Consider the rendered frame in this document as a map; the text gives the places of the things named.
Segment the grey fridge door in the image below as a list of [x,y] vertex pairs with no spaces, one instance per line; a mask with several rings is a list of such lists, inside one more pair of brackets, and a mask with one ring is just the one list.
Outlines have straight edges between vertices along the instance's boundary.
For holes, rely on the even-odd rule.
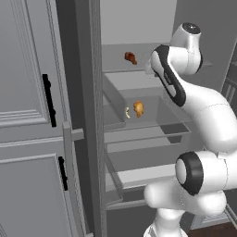
[[235,104],[235,99],[237,99],[237,43],[233,49],[231,62],[222,87],[222,94],[230,104]]
[[87,231],[107,237],[100,0],[56,0]]

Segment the dark brown chicken drumstick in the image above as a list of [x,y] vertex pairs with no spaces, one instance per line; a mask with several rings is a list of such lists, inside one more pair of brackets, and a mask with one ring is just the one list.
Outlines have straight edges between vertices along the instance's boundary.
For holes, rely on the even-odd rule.
[[126,52],[124,58],[128,61],[130,61],[133,65],[137,64],[135,54],[132,52]]

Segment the orange chicken drumstick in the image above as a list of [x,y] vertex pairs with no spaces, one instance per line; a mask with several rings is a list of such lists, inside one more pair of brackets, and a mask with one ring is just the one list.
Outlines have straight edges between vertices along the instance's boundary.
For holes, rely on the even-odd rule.
[[133,110],[136,112],[136,116],[139,118],[144,113],[144,106],[140,100],[137,100],[133,104]]

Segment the grey fridge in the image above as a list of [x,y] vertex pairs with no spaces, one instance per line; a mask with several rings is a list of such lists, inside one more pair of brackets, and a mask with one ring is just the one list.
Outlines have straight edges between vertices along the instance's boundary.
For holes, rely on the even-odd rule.
[[[101,0],[100,15],[102,46],[169,44],[182,23],[197,25],[201,30],[199,49],[203,58],[212,66],[202,67],[197,73],[183,75],[181,78],[222,94],[233,49],[237,43],[237,0]],[[178,157],[188,152],[204,151],[206,148],[196,125],[190,116],[180,107],[179,109],[190,122],[105,130],[105,146],[107,143],[160,139],[179,143],[181,152]],[[108,210],[108,237],[143,237],[156,218],[156,210],[144,200],[144,189],[141,191],[143,200],[132,202],[131,195],[128,203]],[[209,218],[212,222],[218,222],[224,212],[210,216],[186,212],[181,217],[180,226],[190,237],[190,230],[203,219]]]

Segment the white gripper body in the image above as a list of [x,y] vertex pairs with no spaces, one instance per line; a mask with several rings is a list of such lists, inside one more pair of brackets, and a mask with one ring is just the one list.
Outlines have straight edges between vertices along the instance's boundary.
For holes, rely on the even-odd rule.
[[144,71],[147,75],[156,75],[156,72],[152,68],[151,60],[148,60],[145,64]]

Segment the clear fridge drawer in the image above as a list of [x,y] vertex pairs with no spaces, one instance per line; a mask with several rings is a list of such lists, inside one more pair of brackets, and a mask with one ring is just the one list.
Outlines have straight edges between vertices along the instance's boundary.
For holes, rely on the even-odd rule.
[[[169,99],[158,77],[143,71],[108,72],[103,78],[106,131],[186,124],[191,120]],[[144,113],[138,118],[133,104],[140,100]],[[125,109],[130,109],[127,119]]]
[[179,143],[168,140],[107,143],[106,208],[143,200],[141,191],[147,183],[173,178],[175,161],[181,152]]

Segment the glass fridge shelf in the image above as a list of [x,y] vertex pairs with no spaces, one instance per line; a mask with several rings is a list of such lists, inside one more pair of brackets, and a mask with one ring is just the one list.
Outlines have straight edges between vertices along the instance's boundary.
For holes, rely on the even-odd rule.
[[[135,54],[136,65],[124,58],[126,52]],[[202,67],[212,66],[207,59],[203,58],[199,50],[191,52],[184,47],[167,44],[107,44],[102,46],[103,72],[144,71],[148,60],[151,60],[155,72],[161,70],[177,72],[179,75],[192,75]]]

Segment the grey cupboard door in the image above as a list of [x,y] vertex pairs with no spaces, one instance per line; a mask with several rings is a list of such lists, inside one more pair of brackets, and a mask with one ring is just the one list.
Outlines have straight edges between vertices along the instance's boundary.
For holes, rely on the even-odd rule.
[[78,237],[59,148],[0,148],[0,237]]
[[[43,74],[51,82],[51,125]],[[56,0],[0,0],[0,142],[57,137],[67,117]]]

